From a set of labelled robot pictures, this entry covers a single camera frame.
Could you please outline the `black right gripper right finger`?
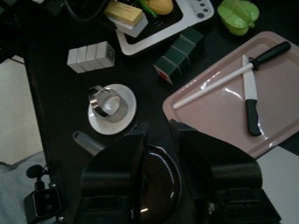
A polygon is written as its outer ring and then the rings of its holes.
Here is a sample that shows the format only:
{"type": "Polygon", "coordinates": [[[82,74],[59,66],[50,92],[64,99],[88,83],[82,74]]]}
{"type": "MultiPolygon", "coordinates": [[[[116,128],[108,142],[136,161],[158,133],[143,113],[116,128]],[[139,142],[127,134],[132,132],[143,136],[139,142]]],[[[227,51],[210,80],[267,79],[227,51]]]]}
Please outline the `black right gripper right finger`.
{"type": "Polygon", "coordinates": [[[281,224],[279,213],[262,189],[258,161],[237,146],[170,121],[190,184],[203,195],[192,201],[200,224],[281,224]]]}

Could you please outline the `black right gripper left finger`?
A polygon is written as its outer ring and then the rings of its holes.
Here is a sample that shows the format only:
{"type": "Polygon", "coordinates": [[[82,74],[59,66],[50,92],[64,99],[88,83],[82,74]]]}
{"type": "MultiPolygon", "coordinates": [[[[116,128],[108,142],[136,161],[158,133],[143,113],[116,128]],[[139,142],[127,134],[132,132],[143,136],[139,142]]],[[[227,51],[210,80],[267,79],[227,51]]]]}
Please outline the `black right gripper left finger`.
{"type": "Polygon", "coordinates": [[[74,224],[139,224],[148,128],[142,122],[107,147],[86,133],[74,134],[94,156],[82,173],[74,224]]]}

